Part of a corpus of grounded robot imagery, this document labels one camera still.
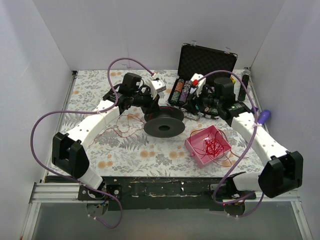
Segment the black filament spool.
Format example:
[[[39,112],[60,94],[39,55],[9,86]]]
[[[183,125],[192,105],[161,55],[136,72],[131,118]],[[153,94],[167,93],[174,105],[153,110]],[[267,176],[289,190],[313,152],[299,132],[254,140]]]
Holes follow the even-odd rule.
[[[171,138],[185,130],[184,113],[175,107],[161,106],[159,110],[145,114],[144,131],[156,138]]]

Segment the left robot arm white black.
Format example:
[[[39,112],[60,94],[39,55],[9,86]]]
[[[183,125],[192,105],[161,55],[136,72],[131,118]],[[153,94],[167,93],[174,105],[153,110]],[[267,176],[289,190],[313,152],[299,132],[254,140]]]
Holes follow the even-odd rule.
[[[67,133],[58,132],[52,141],[52,164],[89,188],[95,200],[106,196],[103,178],[90,166],[86,150],[98,134],[114,119],[132,106],[140,107],[144,113],[159,109],[159,93],[166,84],[156,75],[147,83],[141,83],[135,73],[124,75],[122,83],[112,86],[103,96],[92,114]]]

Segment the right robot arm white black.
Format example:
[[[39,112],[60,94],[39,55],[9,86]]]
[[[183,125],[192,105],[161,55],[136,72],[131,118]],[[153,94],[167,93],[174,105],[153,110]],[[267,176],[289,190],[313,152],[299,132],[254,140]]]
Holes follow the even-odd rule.
[[[236,100],[234,84],[228,77],[215,79],[214,92],[205,91],[206,78],[195,73],[191,77],[196,87],[196,99],[202,106],[217,110],[219,117],[247,141],[264,165],[261,172],[243,172],[222,179],[227,195],[237,199],[245,191],[262,192],[269,198],[299,188],[303,182],[303,157],[280,145],[256,121],[255,115],[241,101]]]

